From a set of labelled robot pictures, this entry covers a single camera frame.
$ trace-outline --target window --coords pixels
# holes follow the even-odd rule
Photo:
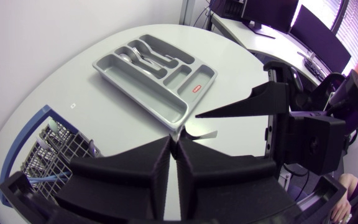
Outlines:
[[[347,75],[358,62],[358,0],[349,0],[336,37],[352,56],[344,70],[344,74]]]
[[[341,0],[299,0],[292,25],[296,20],[301,5],[307,7],[328,29],[331,29],[338,14],[339,6],[341,6]]]

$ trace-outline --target cable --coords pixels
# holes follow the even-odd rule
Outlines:
[[[208,16],[205,18],[204,24],[203,24],[203,26],[201,27],[202,29],[204,29],[204,26],[205,26],[207,20],[208,20]]]
[[[196,22],[194,22],[193,27],[196,26],[196,23],[197,23],[198,19],[201,17],[201,15],[203,14],[203,12],[205,12],[206,9],[207,9],[207,7],[206,7],[203,11],[201,11],[200,15],[199,15],[199,16],[197,17],[197,19],[196,19]]]
[[[27,179],[29,180],[30,184],[36,184],[39,182],[55,182],[57,180],[62,180],[62,181],[66,181],[67,178],[62,178],[62,176],[68,176],[70,175],[70,172],[62,172],[61,174],[58,175],[50,175],[48,177],[28,177]]]
[[[304,174],[298,174],[298,173],[290,170],[285,164],[283,164],[283,167],[286,171],[288,171],[289,173],[291,173],[292,175],[297,176],[297,177],[304,177],[309,172],[309,171],[306,171]]]
[[[211,17],[211,7],[214,4],[214,2],[215,2],[215,0],[211,0],[211,4],[208,3],[208,7],[205,7],[205,9],[201,11],[201,13],[199,14],[199,16],[196,19],[196,22],[194,22],[193,27],[196,26],[196,23],[197,23],[198,19],[200,19],[201,15],[205,12],[205,10],[207,8],[209,8],[209,16]]]
[[[306,184],[307,184],[308,181],[309,181],[309,175],[310,175],[310,171],[308,171],[308,177],[306,178],[306,182],[305,182],[305,184],[303,185],[302,190],[299,192],[298,196],[296,197],[295,201],[298,200],[299,196],[302,194],[303,190],[305,189]]]

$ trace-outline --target gray plastic cutlery tray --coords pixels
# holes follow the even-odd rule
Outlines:
[[[171,130],[183,124],[218,74],[148,34],[112,50],[93,67]]]

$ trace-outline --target person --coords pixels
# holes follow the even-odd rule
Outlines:
[[[350,204],[350,201],[358,196],[358,178],[353,174],[342,174],[338,181],[346,188],[346,191],[331,210],[330,218],[334,223],[339,223],[342,220],[345,220],[346,222],[350,213],[354,214],[358,209],[358,204],[354,207]],[[287,193],[296,202],[299,202],[308,196],[308,194],[301,191],[299,187],[292,184],[288,186]]]
[[[341,220],[346,221],[349,214],[358,209],[358,205],[352,207],[350,204],[350,201],[358,196],[358,178],[352,174],[342,174],[338,181],[346,188],[346,192],[332,209],[331,220],[334,223],[339,223]]]

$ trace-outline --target white table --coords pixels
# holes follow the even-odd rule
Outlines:
[[[185,123],[190,134],[218,130],[218,136],[197,142],[232,156],[263,156],[267,116],[194,118],[198,113],[247,98],[252,87],[267,82],[267,72],[263,71],[262,63],[242,47],[212,32],[188,26],[152,25],[125,30],[98,42],[43,81],[13,112],[0,132],[0,173],[15,137],[46,104],[85,136],[94,139],[104,156],[115,155],[168,135],[168,128],[104,80],[91,65],[112,49],[142,34],[151,34],[176,45],[218,71],[211,88]],[[74,103],[76,106],[72,109],[70,106]],[[28,142],[25,146],[33,144],[35,137],[31,136]],[[23,147],[11,173],[19,170],[29,150],[29,147]],[[179,220],[177,167],[173,159],[170,164],[165,219]],[[0,222],[22,223],[24,220],[0,201]]]
[[[267,55],[275,60],[285,62],[296,68],[315,85],[320,84],[320,81],[303,65],[303,57],[298,54],[298,52],[301,52],[306,55],[307,52],[291,42],[279,31],[269,29],[269,32],[271,32],[275,37],[275,39],[273,39],[255,34],[242,22],[224,19],[219,17],[217,14],[213,14],[211,22],[224,35],[228,36],[248,51],[256,54]]]

